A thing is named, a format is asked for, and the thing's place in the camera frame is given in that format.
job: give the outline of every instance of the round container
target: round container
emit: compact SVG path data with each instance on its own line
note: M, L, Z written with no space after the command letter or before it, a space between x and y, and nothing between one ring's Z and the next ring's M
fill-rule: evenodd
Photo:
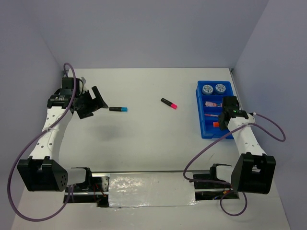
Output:
M204 85L201 91L205 95L211 95L213 93L213 87L211 85Z
M214 88L214 91L217 94L224 94L226 91L226 86L224 86L223 84L217 84Z

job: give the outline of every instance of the white wall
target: white wall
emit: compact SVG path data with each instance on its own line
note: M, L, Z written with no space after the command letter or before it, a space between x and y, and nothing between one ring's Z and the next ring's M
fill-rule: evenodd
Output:
M275 181L293 230L307 229L306 22L306 0L270 0L234 72L245 109L273 118L286 132L285 143L258 137L276 158Z
M23 0L58 63L234 67L268 0Z
M47 99L60 86L60 67L33 25L19 0L0 1L1 229L14 218L6 193L10 167L43 127ZM18 204L24 189L18 172L12 187Z

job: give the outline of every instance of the wire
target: wire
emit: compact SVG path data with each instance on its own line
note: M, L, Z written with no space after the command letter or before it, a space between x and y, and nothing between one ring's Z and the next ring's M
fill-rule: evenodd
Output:
M202 155L205 151L207 151L209 148L211 148L213 145L215 145L216 143L220 142L221 140L225 139L226 137L230 136L231 134L243 129L244 127L246 126L256 126L258 128L260 128L262 131L264 131L265 133L267 133L269 136L271 136L272 138L274 138L275 140L277 141L280 141L280 142L284 142L286 141L286 135L283 131L283 129L278 125L276 124L274 121L272 121L271 119L263 116L263 115L260 115L260 114L257 114L257 113L253 113L254 115L258 115L268 121L270 121L271 123L273 123L282 133L283 135L283 139L279 139L277 138L276 136L274 136L273 134L271 134L269 131L267 131L265 128L263 128L262 126L258 125L258 124L255 124L255 123L247 123L247 124L243 124L242 126L230 131L229 133L226 133L224 136L218 138L217 140L215 140L214 142L212 142L210 145L208 145L207 147L205 147L202 151L200 151L185 167L184 171L183 171L183 177L187 180L189 180L190 182L205 182L205 183L216 183L216 184L226 184L226 185L231 185L230 183L228 182L225 182L225 181L214 181L214 180L203 180L203 179L192 179L192 178L188 178L186 176L186 173L187 173L187 170L189 168L189 166L200 156ZM231 192L228 192L226 194L224 194L222 197L221 197L221 200L220 200L220 206L221 206L221 209L223 210L224 213L230 215L230 216L239 216L241 215L242 213L245 212L247 206L248 206L248 200L247 200L247 197L245 195L245 193L243 193L243 196L244 196L244 199L245 199L245 205L244 205L244 208L241 212L237 213L237 214L230 214L228 212L225 211L225 209L223 208L223 205L222 205L222 200L225 198L226 195L230 194L230 193L233 193L233 191Z
M95 184L95 185L96 185L96 187L99 189L99 191L102 193L103 197L106 197L106 195L104 194L104 192L102 191L102 189L99 188L97 184Z
M243 214L243 213L245 212L245 210L247 209L247 207L248 207L248 199L247 199L245 193L242 193L243 196L244 196L244 200L245 200L244 208L243 208L242 211L240 211L239 213L236 213L236 214L229 213L229 212L227 212L227 211L224 209L224 207L223 207L223 205L222 205L222 200L223 200L227 195L232 194L232 193L234 193L234 191L229 191L228 193L224 194L224 195L221 197L221 199L220 199L220 206L221 206L221 209L223 210L223 212L226 213L227 215L230 215L230 216L232 216L232 217L237 217L237 216L240 216L241 214Z
M73 189L74 189L75 185L71 185L71 200L73 203L75 203L75 198L73 197Z
M76 85L77 85L77 80L76 80L76 73L75 73L75 70L73 69L72 65L69 64L69 63L64 63L64 71L66 73L66 66L69 66L69 68L71 69L72 71L72 75L73 75L73 91L72 91L72 96L71 96L71 100L69 101L69 104L66 108L66 110L64 111L64 113L62 114L62 116L57 120L55 121L52 125L50 125L49 128L53 128L54 126L56 126L62 119L63 117L67 114L67 112L70 110L71 108L71 105L72 105L72 102L75 98L75 95L76 95ZM41 221L45 221L45 220L48 220L48 219L51 219L53 217L55 217L58 213L60 213L64 207L67 205L68 201L69 201L69 198L71 196L71 186L69 188L69 194L67 196L67 199L65 200L63 206L54 214L52 214L51 216L48 216L48 217L45 217L45 218L40 218L40 219L34 219L34 218L29 218L29 217L26 217L25 215L23 215L22 213L20 213L17 209L17 207L15 206L14 202L13 202L13 199L12 199L12 193L11 193L11 183L12 183L12 177L13 177L13 172L14 172L14 169L16 168L16 165L18 164L18 161L20 160L20 158L22 157L22 155L27 151L27 149L35 142L37 141L41 136L43 136L44 134L46 134L47 132L49 131L49 129L44 129L44 131L42 131L40 134L38 134L36 137L34 137L25 147L24 149L19 153L19 155L17 156L17 158L15 159L13 165L12 165L12 168L10 170L10 174L9 174L9 178L8 178L8 184L7 184L7 193L8 193L8 199L9 199L9 203L12 207L12 209L14 210L14 212L21 218L25 219L25 220L28 220L28 221L32 221L32 222L41 222Z

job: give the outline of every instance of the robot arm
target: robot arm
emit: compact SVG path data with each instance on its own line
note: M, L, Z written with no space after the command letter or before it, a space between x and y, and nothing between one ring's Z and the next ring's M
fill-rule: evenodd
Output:
M72 89L73 78L63 78L62 88L57 90L47 103L47 117L43 130L48 129L48 132L37 141L29 158L18 162L17 169L29 191L63 191L71 184L78 184L83 188L91 185L92 175L89 168L64 169L59 165L59 150L74 111L83 119L93 116L97 109L108 106L97 87L92 88L96 96L92 99L85 87L85 79L77 79L77 96L70 112L57 125L49 128L65 112L72 97Z
M233 131L243 124L255 123L255 118L240 110L235 96L223 98L223 112L219 115L221 130ZM235 167L214 165L218 180L232 185L235 192L268 194L271 188L276 161L267 156L257 142L250 126L233 133L240 157Z

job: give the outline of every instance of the blue plastic tray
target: blue plastic tray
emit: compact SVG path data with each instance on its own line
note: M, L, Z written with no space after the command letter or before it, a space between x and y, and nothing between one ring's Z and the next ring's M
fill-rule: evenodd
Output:
M223 84L226 87L226 91L224 94L216 94L213 92L211 95L204 95L201 90L204 85L211 85L213 88L217 84ZM222 112L221 107L206 107L206 101L214 102L217 104L222 103L222 98L224 96L233 96L231 84L229 81L209 81L209 80L200 80L197 82L196 89L196 98L197 98L197 106L198 106L198 114L200 117L200 125L201 125L201 137L205 139L211 138L220 138L229 132L229 130L221 131L218 127L213 127L213 122L217 121L217 117L205 116L205 114L215 114L219 115ZM232 135L226 137L227 139L233 139Z

